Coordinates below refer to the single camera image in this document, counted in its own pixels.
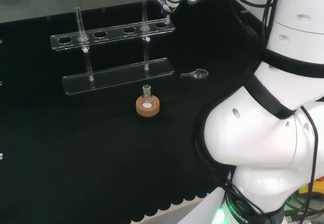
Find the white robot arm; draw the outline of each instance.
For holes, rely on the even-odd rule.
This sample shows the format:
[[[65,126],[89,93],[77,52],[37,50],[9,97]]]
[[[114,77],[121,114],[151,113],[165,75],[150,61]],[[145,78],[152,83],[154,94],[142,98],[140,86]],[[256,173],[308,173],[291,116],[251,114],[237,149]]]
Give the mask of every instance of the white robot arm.
[[[211,110],[203,132],[208,154],[237,166],[232,179],[237,191],[259,213],[275,216],[310,182],[314,164],[313,177],[324,176],[324,103],[314,102],[324,96],[324,0],[273,3],[265,62]],[[228,201],[222,208],[231,224],[252,222]],[[270,222],[278,224],[275,218]]]

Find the yellow object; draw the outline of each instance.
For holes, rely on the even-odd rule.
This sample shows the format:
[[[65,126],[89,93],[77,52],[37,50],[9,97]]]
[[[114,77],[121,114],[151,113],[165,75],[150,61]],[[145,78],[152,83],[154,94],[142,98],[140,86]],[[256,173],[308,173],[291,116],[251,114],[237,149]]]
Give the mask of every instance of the yellow object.
[[[313,193],[320,193],[324,195],[324,181],[323,180],[315,180],[313,186]],[[298,191],[299,194],[306,194],[308,193],[308,185],[301,187]]]

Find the scalloped edge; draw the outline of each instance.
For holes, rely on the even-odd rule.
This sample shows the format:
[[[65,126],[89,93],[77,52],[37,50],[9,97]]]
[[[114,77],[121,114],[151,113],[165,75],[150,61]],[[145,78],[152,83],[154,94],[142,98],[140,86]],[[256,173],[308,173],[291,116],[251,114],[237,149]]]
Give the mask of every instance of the scalloped edge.
[[[140,220],[139,222],[131,221],[130,224],[140,224],[140,223],[143,223],[143,222],[145,222],[147,220],[150,220],[150,219],[155,218],[157,216],[160,216],[160,215],[166,214],[168,212],[171,212],[171,211],[180,209],[180,208],[185,207],[185,206],[188,206],[190,204],[194,204],[194,203],[197,203],[197,202],[201,202],[202,200],[204,200],[205,198],[207,198],[208,195],[209,195],[209,193],[207,193],[207,195],[205,197],[203,197],[203,198],[199,198],[198,196],[195,196],[195,198],[193,200],[185,200],[185,199],[183,199],[183,201],[179,205],[171,204],[171,206],[167,210],[160,210],[160,209],[158,209],[157,210],[157,213],[155,215],[153,215],[153,216],[144,215],[144,218],[142,220]]]

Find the black cable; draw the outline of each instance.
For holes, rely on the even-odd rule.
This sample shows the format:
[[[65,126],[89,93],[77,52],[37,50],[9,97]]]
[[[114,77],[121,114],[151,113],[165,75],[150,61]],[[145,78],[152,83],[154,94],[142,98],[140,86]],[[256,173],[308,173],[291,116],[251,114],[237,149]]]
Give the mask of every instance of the black cable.
[[[275,10],[277,9],[277,4],[278,4],[278,0],[273,0],[273,5],[272,5],[271,13],[270,13],[269,24],[268,24],[268,29],[267,29],[267,33],[266,33],[266,41],[269,40],[270,33],[272,31],[272,26],[273,26],[273,21],[274,21],[274,14],[275,14]]]
[[[304,210],[302,218],[299,221],[300,224],[303,224],[303,222],[307,216],[307,211],[309,208],[310,198],[311,198],[311,194],[313,191],[313,185],[314,185],[314,181],[315,181],[315,169],[316,169],[316,159],[317,159],[317,150],[318,150],[318,132],[317,132],[316,125],[315,125],[312,117],[309,115],[308,111],[304,108],[304,106],[302,106],[301,109],[304,111],[304,113],[305,113],[306,117],[308,118],[310,124],[312,125],[313,131],[314,131],[314,152],[313,152],[313,164],[312,164],[312,172],[311,172],[311,177],[310,177],[310,184],[308,186],[308,196],[307,196],[307,199],[305,202],[305,210]]]
[[[262,30],[261,30],[261,43],[262,43],[262,48],[266,48],[267,42],[266,42],[266,26],[268,22],[268,14],[269,14],[269,9],[270,9],[270,3],[272,0],[267,0],[266,7],[264,8],[263,11],[263,18],[262,18]]]
[[[240,0],[240,1],[245,3],[246,5],[249,5],[249,6],[255,7],[255,8],[265,8],[267,6],[267,4],[255,4],[255,3],[251,3],[247,0]]]

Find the black table surface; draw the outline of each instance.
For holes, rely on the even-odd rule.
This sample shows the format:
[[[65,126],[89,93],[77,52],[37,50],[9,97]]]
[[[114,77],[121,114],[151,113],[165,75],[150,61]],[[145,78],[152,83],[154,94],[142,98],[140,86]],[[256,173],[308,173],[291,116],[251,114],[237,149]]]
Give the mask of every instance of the black table surface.
[[[149,20],[163,17],[148,5]],[[83,19],[86,29],[138,22],[141,5]],[[194,150],[194,120],[241,85],[255,53],[227,0],[183,3],[171,20],[176,30],[151,38],[150,59],[168,57],[173,75],[75,96],[64,95],[62,77],[86,72],[82,52],[50,44],[77,30],[74,13],[0,25],[0,223],[124,224],[215,189]],[[94,70],[141,62],[142,53],[141,38],[90,50]],[[197,68],[210,76],[179,77]],[[152,118],[135,110],[146,83],[160,99]]]

